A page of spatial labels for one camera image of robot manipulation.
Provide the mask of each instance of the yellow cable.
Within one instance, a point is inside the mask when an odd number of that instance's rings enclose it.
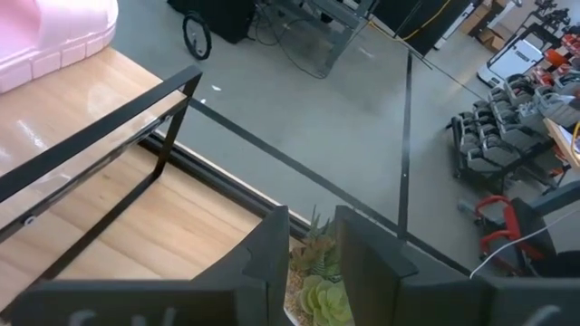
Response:
[[[393,41],[396,41],[396,42],[408,41],[413,36],[415,36],[420,30],[422,30],[423,28],[425,28],[428,24],[431,24],[431,22],[434,21],[435,18],[439,17],[439,15],[443,12],[443,10],[445,10],[445,8],[447,8],[447,6],[450,4],[450,2],[451,2],[451,0],[447,0],[447,2],[441,7],[441,9],[434,16],[432,16],[427,22],[425,22],[425,24],[423,24],[421,27],[419,27],[418,29],[416,29],[413,33],[411,33],[411,34],[409,34],[409,35],[407,35],[405,37],[402,37],[399,40],[392,38],[390,35],[388,35],[387,33],[385,33],[381,27],[377,26],[375,23],[369,22],[369,25],[372,26],[372,27],[374,27],[381,34],[383,34],[384,36],[390,38]]]
[[[572,143],[570,144],[570,152],[572,153],[572,155],[574,155],[575,157],[577,157],[578,154],[576,154],[576,147],[575,147],[575,143],[576,143],[576,139],[578,137],[578,131],[580,130],[580,122],[576,123],[576,126],[574,127],[574,134],[572,134]]]

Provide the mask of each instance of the pink plastic container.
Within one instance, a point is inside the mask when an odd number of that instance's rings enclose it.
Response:
[[[0,0],[0,94],[111,42],[117,0]]]

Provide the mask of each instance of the succulent plant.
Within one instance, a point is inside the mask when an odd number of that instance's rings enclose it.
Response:
[[[339,265],[340,256],[334,240],[335,223],[328,220],[323,227],[318,227],[320,215],[315,214],[315,209],[310,231],[303,240],[304,247],[292,250],[291,266],[298,271],[339,282],[342,277]]]
[[[303,311],[313,316],[315,326],[344,326],[353,319],[343,283],[311,275],[304,279],[298,294]]]

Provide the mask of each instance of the gray concrete floor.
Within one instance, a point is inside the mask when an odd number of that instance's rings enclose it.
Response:
[[[199,65],[204,75],[196,98],[397,222],[408,52],[401,43],[366,28],[328,78],[317,80],[278,46],[250,40],[233,45],[214,35],[211,57],[195,62],[182,41],[182,16],[165,1],[119,2],[118,51],[162,79]],[[316,51],[316,35],[300,24],[287,34],[283,45],[305,64],[302,54]],[[443,127],[485,96],[475,71],[491,53],[456,35],[427,56],[441,71],[418,60],[413,65],[409,230],[472,269],[479,264],[479,235],[456,204],[477,196],[451,176]],[[303,216],[314,205],[324,216],[345,205],[196,111],[188,112],[178,139]]]

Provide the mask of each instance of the black wheel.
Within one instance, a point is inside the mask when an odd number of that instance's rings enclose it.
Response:
[[[211,53],[209,26],[196,12],[188,12],[183,19],[183,41],[197,60],[206,60]]]

